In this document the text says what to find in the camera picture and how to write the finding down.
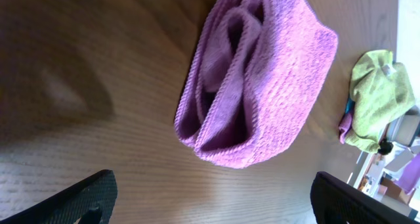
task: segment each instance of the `green cloth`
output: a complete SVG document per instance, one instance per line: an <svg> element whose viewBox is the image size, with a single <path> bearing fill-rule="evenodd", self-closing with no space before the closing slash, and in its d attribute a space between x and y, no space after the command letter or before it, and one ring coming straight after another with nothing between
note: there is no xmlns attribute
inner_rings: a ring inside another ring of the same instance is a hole
<svg viewBox="0 0 420 224"><path fill-rule="evenodd" d="M387 50L370 51L359 59L352 71L349 93L355 105L345 142L370 153L380 148L381 130L415 104L404 65L393 64L392 51Z"/></svg>

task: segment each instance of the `black object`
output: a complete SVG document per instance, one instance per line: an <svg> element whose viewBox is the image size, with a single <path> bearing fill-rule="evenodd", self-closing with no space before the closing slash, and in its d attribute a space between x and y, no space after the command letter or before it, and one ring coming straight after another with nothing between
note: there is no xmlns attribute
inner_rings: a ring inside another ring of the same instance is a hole
<svg viewBox="0 0 420 224"><path fill-rule="evenodd" d="M382 140L379 143L379 146L381 147L378 149L378 153L381 155L387 155L392 151L392 148L394 148L394 145L391 142L388 142L386 139Z"/></svg>
<svg viewBox="0 0 420 224"><path fill-rule="evenodd" d="M310 190L318 223L418 223L326 172L318 172Z"/></svg>
<svg viewBox="0 0 420 224"><path fill-rule="evenodd" d="M114 173L102 170L0 224L107 224L116 198Z"/></svg>

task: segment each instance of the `purple cloth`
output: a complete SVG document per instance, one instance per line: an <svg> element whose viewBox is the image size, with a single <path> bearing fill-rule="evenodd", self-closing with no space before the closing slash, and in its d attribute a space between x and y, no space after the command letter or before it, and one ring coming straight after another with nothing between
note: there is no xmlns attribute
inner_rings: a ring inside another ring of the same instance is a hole
<svg viewBox="0 0 420 224"><path fill-rule="evenodd" d="M341 122L339 124L340 142L342 144L345 143L346 135L347 135L348 131L350 131L350 129L352 128L353 113L354 113L353 109L350 110L349 112L347 112L343 116L343 119L341 119Z"/></svg>
<svg viewBox="0 0 420 224"><path fill-rule="evenodd" d="M336 50L337 35L305 0L217 0L175 116L180 141L202 160L231 168L283 152Z"/></svg>
<svg viewBox="0 0 420 224"><path fill-rule="evenodd" d="M398 185L406 194L409 194L416 188L417 182L420 178L420 156L416 155L413 160L404 168L401 178L397 182Z"/></svg>

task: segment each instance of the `folded towel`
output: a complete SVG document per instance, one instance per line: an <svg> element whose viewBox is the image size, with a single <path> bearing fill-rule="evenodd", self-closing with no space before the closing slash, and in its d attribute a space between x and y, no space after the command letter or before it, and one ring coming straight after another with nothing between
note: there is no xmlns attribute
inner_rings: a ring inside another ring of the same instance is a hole
<svg viewBox="0 0 420 224"><path fill-rule="evenodd" d="M406 113L414 105L414 94L403 64L392 63L387 50L365 53L352 71L350 98L355 102L351 128L343 118L339 125L340 138L360 150L376 153L379 132L387 124Z"/></svg>
<svg viewBox="0 0 420 224"><path fill-rule="evenodd" d="M217 0L175 116L203 160L244 168L286 150L337 50L305 0Z"/></svg>

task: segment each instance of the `wooden surface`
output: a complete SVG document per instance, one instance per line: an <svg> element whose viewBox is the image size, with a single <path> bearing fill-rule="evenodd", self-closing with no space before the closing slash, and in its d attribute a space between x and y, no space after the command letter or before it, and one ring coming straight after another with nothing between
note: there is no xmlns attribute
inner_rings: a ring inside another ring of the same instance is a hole
<svg viewBox="0 0 420 224"><path fill-rule="evenodd" d="M398 0L308 0L339 35L312 112L289 150L247 169L180 144L173 116L215 0L0 0L0 219L101 169L111 223L313 223L317 171L343 181L359 151L338 142L350 71L395 50Z"/></svg>

